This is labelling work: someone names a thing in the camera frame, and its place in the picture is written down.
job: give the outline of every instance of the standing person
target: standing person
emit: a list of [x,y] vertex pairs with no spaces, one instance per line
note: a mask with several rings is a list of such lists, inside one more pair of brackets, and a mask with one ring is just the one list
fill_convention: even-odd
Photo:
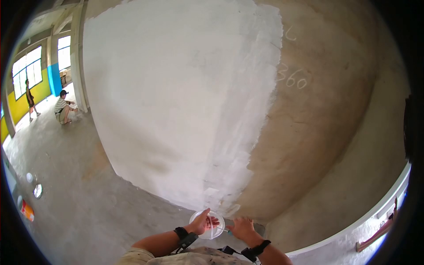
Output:
[[372,243],[374,243],[377,239],[379,239],[382,235],[389,232],[390,228],[393,225],[394,220],[397,216],[397,197],[395,197],[395,209],[393,213],[389,216],[389,220],[375,233],[370,239],[365,242],[359,243],[356,242],[356,252],[361,252],[362,250],[369,247]]
[[[182,252],[169,256],[172,251],[181,247],[184,238],[190,233],[201,235],[212,227],[217,227],[217,218],[208,216],[210,209],[204,210],[194,221],[184,227],[177,227],[174,231],[155,234],[134,243],[131,248],[121,257],[117,265],[248,265],[251,262],[226,254],[218,249],[200,247],[195,249],[186,248]],[[227,226],[232,234],[244,241],[250,248],[258,247],[261,250],[257,254],[263,265],[293,265],[290,259],[264,240],[253,228],[253,220],[249,218],[234,219],[233,226]]]
[[32,122],[33,118],[31,118],[31,113],[35,110],[35,113],[37,113],[37,117],[40,116],[41,113],[37,112],[37,109],[35,108],[35,104],[34,104],[34,96],[31,95],[31,91],[29,90],[29,81],[28,79],[25,80],[25,84],[26,84],[26,96],[27,96],[27,101],[28,101],[28,105],[29,105],[29,122]]
[[56,105],[54,105],[54,113],[56,115],[56,119],[60,122],[60,124],[65,125],[67,123],[71,123],[71,119],[68,119],[69,112],[77,112],[78,108],[71,108],[69,107],[70,104],[75,104],[73,101],[67,101],[65,100],[66,95],[69,92],[66,92],[65,90],[62,90],[60,92],[60,97],[56,102]]

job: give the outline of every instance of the wrist device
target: wrist device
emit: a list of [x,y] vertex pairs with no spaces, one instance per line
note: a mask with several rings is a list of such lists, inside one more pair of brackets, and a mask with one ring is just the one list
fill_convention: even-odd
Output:
[[225,246],[223,248],[219,248],[218,250],[221,250],[224,253],[227,254],[241,254],[243,256],[245,256],[246,258],[248,258],[250,261],[255,262],[256,261],[256,257],[259,256],[260,254],[262,254],[262,252],[264,251],[264,249],[271,244],[271,241],[269,240],[264,240],[260,245],[257,245],[254,248],[245,248],[241,251],[241,253],[238,253],[237,251],[235,251],[234,249],[230,248],[229,246]]
[[186,229],[184,229],[184,227],[177,227],[175,228],[174,232],[178,235],[180,239],[180,241],[178,242],[178,246],[182,249],[186,249],[188,246],[193,244],[196,239],[199,238],[199,236],[193,232],[188,233]]

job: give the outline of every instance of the hand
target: hand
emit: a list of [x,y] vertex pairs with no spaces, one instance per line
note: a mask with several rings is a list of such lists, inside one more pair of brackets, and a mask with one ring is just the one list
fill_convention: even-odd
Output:
[[246,217],[235,218],[233,226],[227,226],[227,229],[233,235],[243,241],[247,241],[249,237],[256,235],[255,228],[253,227],[253,220]]
[[[196,235],[201,235],[205,233],[206,230],[211,229],[211,223],[209,220],[208,213],[210,212],[210,208],[204,210],[201,214],[199,214],[191,224],[185,226],[184,228],[188,233],[194,232]],[[213,228],[219,225],[218,218],[211,216],[212,226]]]

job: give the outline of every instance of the leg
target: leg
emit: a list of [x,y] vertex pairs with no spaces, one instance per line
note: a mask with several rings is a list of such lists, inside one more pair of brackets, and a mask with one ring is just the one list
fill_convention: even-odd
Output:
[[68,105],[66,105],[62,110],[63,112],[65,112],[65,120],[64,120],[65,124],[68,123],[68,114],[70,110],[71,108]]
[[35,113],[37,113],[37,116],[40,116],[40,114],[41,114],[41,113],[39,113],[39,112],[37,111],[37,109],[35,108],[35,106],[33,107],[33,109],[35,110]]
[[31,119],[31,113],[33,112],[33,107],[29,108],[29,121],[31,122],[33,119]]
[[389,232],[391,226],[393,224],[393,220],[389,219],[378,231],[375,233],[370,239],[361,244],[357,245],[357,252],[361,252],[362,250],[369,247],[372,243],[374,243],[377,239],[379,239],[382,235]]

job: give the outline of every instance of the paint-stained shirt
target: paint-stained shirt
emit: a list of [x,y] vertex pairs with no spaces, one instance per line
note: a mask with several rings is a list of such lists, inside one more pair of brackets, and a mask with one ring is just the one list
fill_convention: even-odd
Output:
[[186,249],[183,253],[155,258],[152,253],[141,248],[130,248],[116,265],[250,265],[251,262],[228,255],[208,247]]
[[59,98],[56,102],[56,105],[54,105],[54,113],[59,113],[61,109],[63,109],[68,103],[66,103],[66,100],[63,98]]

